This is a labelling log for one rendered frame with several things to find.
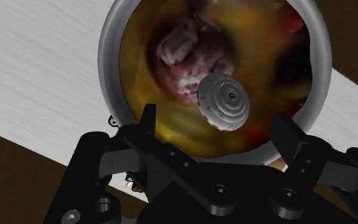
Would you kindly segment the silver pot with glass lid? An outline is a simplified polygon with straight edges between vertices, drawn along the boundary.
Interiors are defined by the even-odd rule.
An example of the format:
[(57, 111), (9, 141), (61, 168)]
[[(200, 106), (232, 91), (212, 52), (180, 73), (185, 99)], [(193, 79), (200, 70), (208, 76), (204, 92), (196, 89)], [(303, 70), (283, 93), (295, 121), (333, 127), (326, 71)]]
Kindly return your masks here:
[(314, 0), (114, 0), (97, 56), (117, 126), (156, 106), (156, 137), (199, 161), (270, 164), (277, 112), (310, 130), (332, 73)]

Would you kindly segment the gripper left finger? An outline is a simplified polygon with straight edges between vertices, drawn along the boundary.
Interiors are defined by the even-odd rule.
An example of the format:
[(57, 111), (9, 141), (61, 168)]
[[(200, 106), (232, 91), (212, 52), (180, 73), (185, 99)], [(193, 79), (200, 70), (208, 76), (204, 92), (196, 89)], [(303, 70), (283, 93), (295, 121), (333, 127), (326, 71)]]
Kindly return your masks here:
[(156, 107), (115, 136), (82, 135), (43, 224), (124, 224), (121, 202), (107, 192), (125, 172), (149, 201), (130, 224), (223, 224), (233, 216), (233, 188), (216, 178), (219, 164), (198, 163), (154, 136)]

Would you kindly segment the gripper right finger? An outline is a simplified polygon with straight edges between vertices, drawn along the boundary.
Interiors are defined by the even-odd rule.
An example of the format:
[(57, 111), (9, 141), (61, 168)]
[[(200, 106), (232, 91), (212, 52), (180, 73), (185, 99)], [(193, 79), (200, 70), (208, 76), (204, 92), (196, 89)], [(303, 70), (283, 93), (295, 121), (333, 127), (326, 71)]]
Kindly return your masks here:
[(305, 134), (285, 113), (276, 113), (268, 137), (288, 165), (270, 196), (275, 214), (286, 220), (302, 217), (317, 183), (324, 183), (358, 221), (358, 148), (335, 150), (325, 140)]

